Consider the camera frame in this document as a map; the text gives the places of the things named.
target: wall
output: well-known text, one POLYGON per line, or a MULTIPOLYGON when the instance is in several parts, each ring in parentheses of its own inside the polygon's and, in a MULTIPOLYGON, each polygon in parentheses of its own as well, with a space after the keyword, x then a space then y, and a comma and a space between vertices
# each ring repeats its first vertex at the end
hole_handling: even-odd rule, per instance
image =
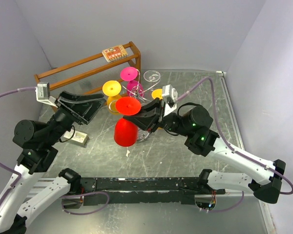
MULTIPOLYGON (((245 148, 286 161, 293 181, 293 0, 268 0, 227 73, 245 148)), ((293 233, 293 195, 270 206, 278 233, 293 233)))
MULTIPOLYGON (((50 68, 38 41, 13 0, 0 0, 0 93, 34 86, 34 74, 50 68)), ((0 161, 14 167, 21 153, 12 142, 22 119, 38 119, 41 105, 34 92, 0 99, 0 161)), ((0 168, 0 192, 11 174, 0 168)))
POLYGON ((16 0, 51 65, 132 40, 144 69, 227 70, 265 0, 16 0))

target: pink cup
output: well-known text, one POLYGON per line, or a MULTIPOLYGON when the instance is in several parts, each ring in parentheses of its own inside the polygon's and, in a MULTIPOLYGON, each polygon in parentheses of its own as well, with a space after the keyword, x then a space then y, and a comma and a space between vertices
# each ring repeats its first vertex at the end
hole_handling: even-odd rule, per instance
POLYGON ((142 87, 142 84, 140 84, 138 81, 136 81, 136 80, 131 80, 131 81, 129 81, 128 82, 128 84, 127 84, 127 95, 129 96, 129 97, 132 97, 134 94, 134 91, 137 89, 137 87, 139 87, 138 88, 138 92, 139 92, 139 94, 140 94, 140 96, 141 97, 143 97, 144 96, 144 93, 143 93, 143 87, 142 87))
POLYGON ((138 70, 134 67, 126 67, 121 71, 121 78, 124 81, 131 81, 138 75, 138 70))

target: orange book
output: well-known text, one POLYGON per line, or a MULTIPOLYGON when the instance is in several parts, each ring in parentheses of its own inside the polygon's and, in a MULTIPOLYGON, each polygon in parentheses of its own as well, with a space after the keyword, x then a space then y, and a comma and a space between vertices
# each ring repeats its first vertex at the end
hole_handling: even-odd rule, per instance
POLYGON ((126 49, 122 45, 116 45, 102 51, 107 62, 113 62, 128 56, 126 49))

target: white wall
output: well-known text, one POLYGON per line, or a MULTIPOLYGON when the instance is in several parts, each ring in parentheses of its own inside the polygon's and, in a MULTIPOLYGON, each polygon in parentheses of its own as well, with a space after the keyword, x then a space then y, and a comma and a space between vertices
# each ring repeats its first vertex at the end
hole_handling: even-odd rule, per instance
POLYGON ((16 0, 51 65, 132 40, 144 69, 227 70, 265 0, 16 0))
MULTIPOLYGON (((0 93, 34 86, 34 74, 50 68, 38 41, 13 0, 0 0, 0 93)), ((21 148, 12 142, 22 119, 38 119, 41 105, 34 92, 0 99, 0 161, 14 167, 21 148)), ((0 168, 0 193, 9 172, 0 168)))
MULTIPOLYGON (((227 75, 245 148, 284 160, 293 181, 293 0, 265 3, 227 75)), ((293 195, 270 208, 278 233, 293 233, 293 195)))

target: floor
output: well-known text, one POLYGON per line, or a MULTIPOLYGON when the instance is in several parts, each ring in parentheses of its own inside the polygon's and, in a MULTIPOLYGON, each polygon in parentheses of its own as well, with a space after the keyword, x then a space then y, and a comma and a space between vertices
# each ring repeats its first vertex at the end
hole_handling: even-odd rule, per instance
MULTIPOLYGON (((215 72, 201 71, 159 71, 161 82, 158 88, 171 84, 179 95, 186 92, 201 78, 212 77, 215 83, 216 106, 220 125, 227 140, 238 145, 230 109, 221 79, 215 72)), ((213 117, 211 90, 208 81, 198 87, 190 96, 180 103, 195 102, 208 109, 213 117)), ((190 106, 181 109, 181 113, 190 106)), ((54 112, 44 106, 40 121, 48 121, 54 112)), ((153 176, 199 176, 202 169, 213 169, 222 172, 238 172, 233 167, 212 158, 192 154, 184 145, 183 136, 170 136, 164 130, 158 130, 151 137, 131 147, 118 146, 113 139, 114 126, 121 116, 109 113, 102 108, 89 125, 76 126, 76 130, 88 133, 90 140, 86 148, 71 143, 57 143, 59 153, 45 177, 56 177, 64 168, 71 168, 83 177, 153 177, 153 176)), ((212 130, 217 131, 215 124, 212 130)))

